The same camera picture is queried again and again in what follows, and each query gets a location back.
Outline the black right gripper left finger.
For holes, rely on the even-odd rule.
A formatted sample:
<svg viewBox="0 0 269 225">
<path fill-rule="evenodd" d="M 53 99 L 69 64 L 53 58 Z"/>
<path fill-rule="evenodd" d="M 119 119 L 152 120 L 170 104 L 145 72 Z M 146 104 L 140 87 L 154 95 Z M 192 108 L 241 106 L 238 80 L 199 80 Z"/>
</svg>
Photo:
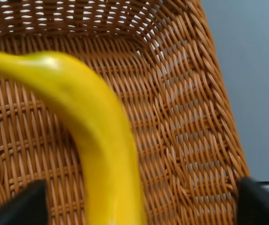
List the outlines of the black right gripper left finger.
<svg viewBox="0 0 269 225">
<path fill-rule="evenodd" d="M 46 225 L 46 183 L 36 180 L 0 206 L 0 225 Z"/>
</svg>

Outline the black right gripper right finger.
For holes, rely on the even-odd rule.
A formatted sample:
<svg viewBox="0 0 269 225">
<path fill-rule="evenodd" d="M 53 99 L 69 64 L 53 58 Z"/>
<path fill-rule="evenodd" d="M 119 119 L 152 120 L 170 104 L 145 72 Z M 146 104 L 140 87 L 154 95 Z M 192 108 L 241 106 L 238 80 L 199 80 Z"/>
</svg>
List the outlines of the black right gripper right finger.
<svg viewBox="0 0 269 225">
<path fill-rule="evenodd" d="M 269 225 L 269 191 L 249 177 L 240 179 L 238 191 L 236 223 Z"/>
</svg>

